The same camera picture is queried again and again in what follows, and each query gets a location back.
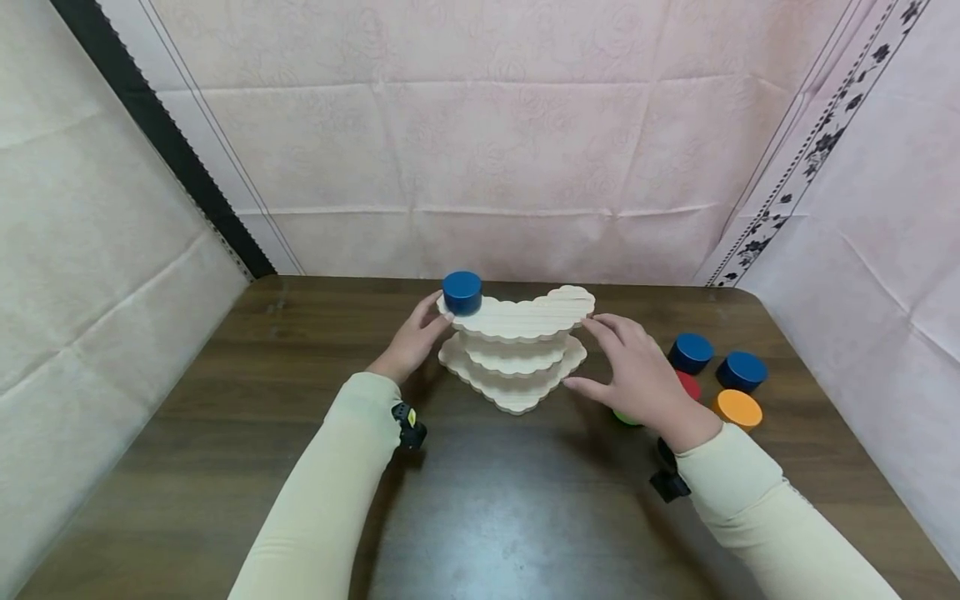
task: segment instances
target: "blue wooden block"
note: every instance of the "blue wooden block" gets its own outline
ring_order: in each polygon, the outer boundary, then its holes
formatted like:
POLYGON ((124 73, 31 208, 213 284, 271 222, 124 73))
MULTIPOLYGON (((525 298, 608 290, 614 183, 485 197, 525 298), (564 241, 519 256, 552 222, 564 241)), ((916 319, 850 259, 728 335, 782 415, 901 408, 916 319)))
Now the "blue wooden block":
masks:
POLYGON ((666 355, 674 369, 695 375, 713 358, 713 346, 702 335, 681 333, 666 355))
POLYGON ((729 390, 749 394, 767 379, 767 366, 750 352, 731 352, 717 368, 717 381, 729 390))
POLYGON ((457 271, 444 277, 444 302, 454 315, 465 317, 480 310, 483 299, 480 277, 470 271, 457 271))

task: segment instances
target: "left hand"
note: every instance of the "left hand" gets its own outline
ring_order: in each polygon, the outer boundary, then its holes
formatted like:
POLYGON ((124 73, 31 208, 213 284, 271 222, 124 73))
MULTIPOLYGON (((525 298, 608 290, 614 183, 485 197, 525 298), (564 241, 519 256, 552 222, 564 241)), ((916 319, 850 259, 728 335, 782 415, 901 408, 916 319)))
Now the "left hand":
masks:
POLYGON ((417 308, 414 308, 414 312, 400 326, 387 349, 367 367, 367 372, 383 375, 400 385, 407 380, 410 373, 423 364, 433 343, 450 326, 447 316, 430 312, 441 293, 438 290, 417 304, 417 308))

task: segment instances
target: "hand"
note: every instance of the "hand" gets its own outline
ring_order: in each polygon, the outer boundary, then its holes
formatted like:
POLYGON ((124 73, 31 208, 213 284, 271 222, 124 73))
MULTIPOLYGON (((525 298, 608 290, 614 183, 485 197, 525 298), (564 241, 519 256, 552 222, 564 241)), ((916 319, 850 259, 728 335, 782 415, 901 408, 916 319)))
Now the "hand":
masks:
POLYGON ((433 343, 450 325, 450 319, 445 315, 432 315, 430 312, 440 294, 440 291, 434 292, 417 304, 387 349, 367 367, 368 372, 389 377, 400 385, 423 364, 433 343))
POLYGON ((719 433, 720 419, 687 395, 657 342, 640 324, 617 315, 595 315, 583 323, 610 360, 613 380, 604 385, 568 377, 566 387, 653 427, 674 452, 719 433))

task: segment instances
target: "forearm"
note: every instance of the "forearm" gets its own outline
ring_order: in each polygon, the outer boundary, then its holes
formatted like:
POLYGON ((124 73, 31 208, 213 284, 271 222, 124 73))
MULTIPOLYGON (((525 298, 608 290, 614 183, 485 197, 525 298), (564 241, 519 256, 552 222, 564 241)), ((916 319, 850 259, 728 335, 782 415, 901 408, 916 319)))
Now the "forearm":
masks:
POLYGON ((898 598, 850 543, 734 425, 677 457, 697 513, 771 600, 898 598))
POLYGON ((300 456, 253 543, 230 600, 346 598, 367 511, 399 444, 396 384, 354 375, 300 456))

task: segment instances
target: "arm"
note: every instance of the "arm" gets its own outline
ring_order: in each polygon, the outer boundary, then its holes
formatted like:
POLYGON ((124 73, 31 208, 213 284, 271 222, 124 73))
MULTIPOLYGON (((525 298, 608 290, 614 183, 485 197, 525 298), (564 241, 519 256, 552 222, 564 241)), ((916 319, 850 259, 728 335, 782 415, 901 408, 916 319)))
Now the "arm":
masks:
POLYGON ((899 598, 735 425, 677 456, 693 506, 771 600, 899 598))
POLYGON ((423 299, 387 350, 351 377, 276 497, 229 600, 346 598, 367 511, 399 445, 390 409, 449 325, 423 299))
POLYGON ((615 315, 584 326, 610 359, 613 381, 570 377, 566 386, 660 433, 677 453, 697 514, 768 598, 898 598, 766 452, 686 395, 643 327, 615 315))

